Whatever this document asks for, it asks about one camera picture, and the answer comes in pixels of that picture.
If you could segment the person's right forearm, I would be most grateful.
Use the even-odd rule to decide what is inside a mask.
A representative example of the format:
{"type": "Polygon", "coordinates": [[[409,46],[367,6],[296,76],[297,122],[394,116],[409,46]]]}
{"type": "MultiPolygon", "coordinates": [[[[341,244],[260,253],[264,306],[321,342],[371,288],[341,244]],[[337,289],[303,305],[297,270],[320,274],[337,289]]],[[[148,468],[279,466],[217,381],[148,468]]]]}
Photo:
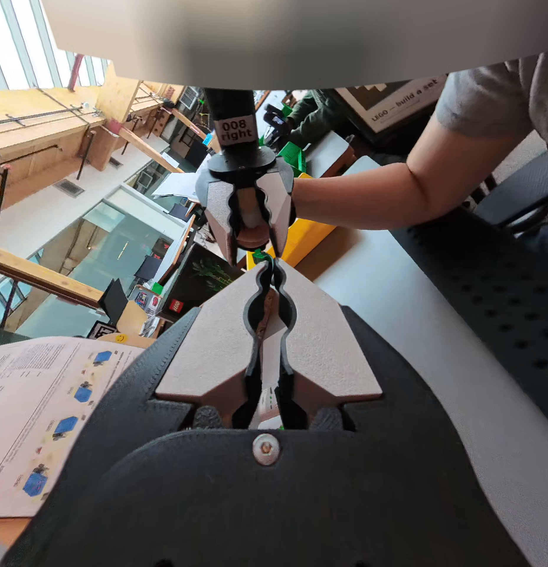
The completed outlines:
{"type": "Polygon", "coordinates": [[[396,230],[458,208],[528,133],[467,137],[432,117],[407,157],[359,174],[298,179],[297,217],[359,230],[396,230]]]}

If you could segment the black perforated panel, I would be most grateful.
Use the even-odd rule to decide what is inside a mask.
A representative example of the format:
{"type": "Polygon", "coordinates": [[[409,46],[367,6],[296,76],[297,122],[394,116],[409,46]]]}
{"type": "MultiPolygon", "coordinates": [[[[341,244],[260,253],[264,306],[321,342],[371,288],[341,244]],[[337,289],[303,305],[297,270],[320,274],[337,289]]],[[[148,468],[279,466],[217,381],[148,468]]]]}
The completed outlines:
{"type": "Polygon", "coordinates": [[[548,419],[548,259],[464,209],[390,233],[548,419]]]}

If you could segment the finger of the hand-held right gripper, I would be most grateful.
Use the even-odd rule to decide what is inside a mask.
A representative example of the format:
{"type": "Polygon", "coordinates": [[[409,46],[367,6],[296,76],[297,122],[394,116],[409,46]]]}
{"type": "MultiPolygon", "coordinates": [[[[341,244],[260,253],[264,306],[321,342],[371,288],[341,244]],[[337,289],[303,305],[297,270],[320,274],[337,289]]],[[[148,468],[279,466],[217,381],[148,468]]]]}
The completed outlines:
{"type": "Polygon", "coordinates": [[[216,244],[221,254],[231,266],[237,263],[237,250],[234,229],[231,223],[233,211],[229,204],[235,194],[232,184],[224,181],[214,181],[207,186],[207,207],[205,214],[216,244]]]}
{"type": "Polygon", "coordinates": [[[292,171],[289,175],[279,171],[264,174],[256,181],[256,189],[264,197],[264,218],[271,245],[276,257],[281,258],[292,214],[292,171]]]}

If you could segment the green plastic bin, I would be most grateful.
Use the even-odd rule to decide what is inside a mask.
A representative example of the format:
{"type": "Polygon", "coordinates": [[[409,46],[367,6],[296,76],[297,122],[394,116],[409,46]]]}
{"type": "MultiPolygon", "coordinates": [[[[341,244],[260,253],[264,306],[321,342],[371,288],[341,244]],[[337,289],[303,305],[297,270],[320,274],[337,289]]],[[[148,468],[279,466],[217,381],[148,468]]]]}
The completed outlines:
{"type": "Polygon", "coordinates": [[[287,142],[277,154],[292,168],[293,177],[298,178],[307,173],[307,162],[304,150],[296,144],[287,142]]]}

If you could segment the black framed marker sign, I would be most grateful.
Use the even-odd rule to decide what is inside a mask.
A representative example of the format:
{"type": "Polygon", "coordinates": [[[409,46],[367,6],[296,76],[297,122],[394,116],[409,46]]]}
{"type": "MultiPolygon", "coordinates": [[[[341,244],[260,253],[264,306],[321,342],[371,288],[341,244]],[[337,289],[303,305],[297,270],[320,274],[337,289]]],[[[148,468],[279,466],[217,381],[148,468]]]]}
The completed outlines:
{"type": "Polygon", "coordinates": [[[447,74],[411,81],[370,84],[336,89],[374,133],[398,124],[439,99],[447,74]]]}

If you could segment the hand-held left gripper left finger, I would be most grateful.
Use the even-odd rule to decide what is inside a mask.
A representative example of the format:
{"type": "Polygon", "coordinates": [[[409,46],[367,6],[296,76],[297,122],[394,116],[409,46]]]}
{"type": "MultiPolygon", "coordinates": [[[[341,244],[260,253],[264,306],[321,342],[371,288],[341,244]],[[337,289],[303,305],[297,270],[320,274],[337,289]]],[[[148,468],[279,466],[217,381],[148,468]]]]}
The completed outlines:
{"type": "Polygon", "coordinates": [[[225,427],[247,429],[263,389],[267,323],[268,264],[257,264],[201,306],[156,398],[214,407],[225,427]]]}

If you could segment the black bamboo lego set box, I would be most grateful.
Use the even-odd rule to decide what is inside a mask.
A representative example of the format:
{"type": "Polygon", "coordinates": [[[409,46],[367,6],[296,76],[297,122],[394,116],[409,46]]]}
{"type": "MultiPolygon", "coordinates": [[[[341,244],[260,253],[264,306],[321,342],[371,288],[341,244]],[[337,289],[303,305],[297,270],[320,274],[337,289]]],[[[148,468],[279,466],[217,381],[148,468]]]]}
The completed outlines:
{"type": "Polygon", "coordinates": [[[171,323],[177,322],[189,310],[200,307],[243,273],[195,243],[165,284],[156,316],[171,323]]]}

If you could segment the green and tan lego sprout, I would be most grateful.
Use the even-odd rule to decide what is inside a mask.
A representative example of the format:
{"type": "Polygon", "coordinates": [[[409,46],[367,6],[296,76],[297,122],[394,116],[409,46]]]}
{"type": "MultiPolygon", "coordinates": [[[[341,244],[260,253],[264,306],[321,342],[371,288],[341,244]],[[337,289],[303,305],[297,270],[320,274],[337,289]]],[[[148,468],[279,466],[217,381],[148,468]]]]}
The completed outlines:
{"type": "MultiPolygon", "coordinates": [[[[274,259],[272,258],[272,256],[267,254],[265,251],[255,250],[255,252],[252,253],[252,258],[253,258],[255,264],[258,264],[262,261],[267,261],[267,262],[269,262],[269,265],[270,265],[271,268],[274,267],[274,259]]],[[[264,299],[263,318],[262,318],[261,322],[258,324],[257,330],[256,330],[256,335],[261,340],[264,338],[266,329],[268,327],[268,322],[269,322],[271,311],[272,311],[272,308],[273,308],[273,305],[274,305],[275,297],[276,297],[275,290],[270,288],[269,291],[267,292],[266,296],[265,296],[265,299],[264,299]]]]}

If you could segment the person's right hand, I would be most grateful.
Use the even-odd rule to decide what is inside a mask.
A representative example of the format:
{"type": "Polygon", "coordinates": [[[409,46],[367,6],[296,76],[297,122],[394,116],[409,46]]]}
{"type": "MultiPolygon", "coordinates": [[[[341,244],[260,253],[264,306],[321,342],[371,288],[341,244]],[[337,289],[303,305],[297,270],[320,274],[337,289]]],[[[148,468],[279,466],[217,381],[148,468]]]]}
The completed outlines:
{"type": "Polygon", "coordinates": [[[263,249],[270,241],[269,227],[267,224],[254,228],[243,226],[235,240],[238,247],[245,250],[263,249]]]}

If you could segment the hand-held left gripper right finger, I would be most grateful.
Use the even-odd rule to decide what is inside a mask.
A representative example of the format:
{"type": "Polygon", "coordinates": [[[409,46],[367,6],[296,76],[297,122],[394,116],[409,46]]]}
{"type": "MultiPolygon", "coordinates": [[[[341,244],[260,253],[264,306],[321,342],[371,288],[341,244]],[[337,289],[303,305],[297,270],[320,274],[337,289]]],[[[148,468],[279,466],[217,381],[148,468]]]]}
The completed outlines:
{"type": "Polygon", "coordinates": [[[284,428],[307,429],[320,410],[381,398],[341,304],[282,260],[273,263],[273,284],[286,327],[275,389],[284,428]]]}

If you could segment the black office chair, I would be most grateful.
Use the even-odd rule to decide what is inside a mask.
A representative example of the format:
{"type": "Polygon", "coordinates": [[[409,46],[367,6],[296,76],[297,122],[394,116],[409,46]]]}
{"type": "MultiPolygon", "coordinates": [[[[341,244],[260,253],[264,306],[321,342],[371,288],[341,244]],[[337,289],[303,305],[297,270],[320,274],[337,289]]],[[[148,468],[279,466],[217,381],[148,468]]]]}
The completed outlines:
{"type": "Polygon", "coordinates": [[[548,152],[496,185],[473,214],[515,238],[538,229],[548,214],[548,152]]]}

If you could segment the lego instruction booklet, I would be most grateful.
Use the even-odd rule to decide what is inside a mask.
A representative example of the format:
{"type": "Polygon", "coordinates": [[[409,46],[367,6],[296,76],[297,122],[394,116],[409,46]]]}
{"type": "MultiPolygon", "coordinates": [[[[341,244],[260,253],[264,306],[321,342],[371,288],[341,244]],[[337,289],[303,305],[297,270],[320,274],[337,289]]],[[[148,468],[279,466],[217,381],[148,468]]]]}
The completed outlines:
{"type": "Polygon", "coordinates": [[[282,331],[265,339],[261,358],[263,392],[259,401],[259,429],[282,429],[283,423],[276,397],[280,373],[280,338],[282,331]]]}

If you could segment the yellow plastic bin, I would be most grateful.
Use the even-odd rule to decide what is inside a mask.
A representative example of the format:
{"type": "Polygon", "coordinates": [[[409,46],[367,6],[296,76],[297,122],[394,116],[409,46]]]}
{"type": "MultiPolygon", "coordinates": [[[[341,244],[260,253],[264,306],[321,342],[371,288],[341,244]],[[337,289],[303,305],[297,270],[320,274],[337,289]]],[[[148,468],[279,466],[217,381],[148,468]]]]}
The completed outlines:
{"type": "Polygon", "coordinates": [[[296,267],[336,226],[297,218],[289,227],[281,259],[296,267]]]}

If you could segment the person's grey printed shirt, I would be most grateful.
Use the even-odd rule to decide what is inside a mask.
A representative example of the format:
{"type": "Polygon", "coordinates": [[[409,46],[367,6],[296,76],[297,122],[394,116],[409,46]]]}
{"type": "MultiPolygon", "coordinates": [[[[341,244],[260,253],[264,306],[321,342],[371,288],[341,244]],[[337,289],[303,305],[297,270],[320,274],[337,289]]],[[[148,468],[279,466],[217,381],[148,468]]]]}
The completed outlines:
{"type": "Polygon", "coordinates": [[[450,73],[435,116],[468,137],[536,131],[548,152],[548,52],[450,73]]]}

